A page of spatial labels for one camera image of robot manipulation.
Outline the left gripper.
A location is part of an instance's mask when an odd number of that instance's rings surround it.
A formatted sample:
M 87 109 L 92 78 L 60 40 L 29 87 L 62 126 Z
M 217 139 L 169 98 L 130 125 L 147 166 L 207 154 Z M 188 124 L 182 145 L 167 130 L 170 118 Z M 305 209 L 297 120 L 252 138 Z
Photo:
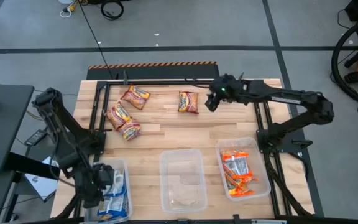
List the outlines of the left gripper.
M 97 207 L 103 200 L 100 181 L 94 170 L 85 169 L 75 172 L 75 187 L 84 208 Z

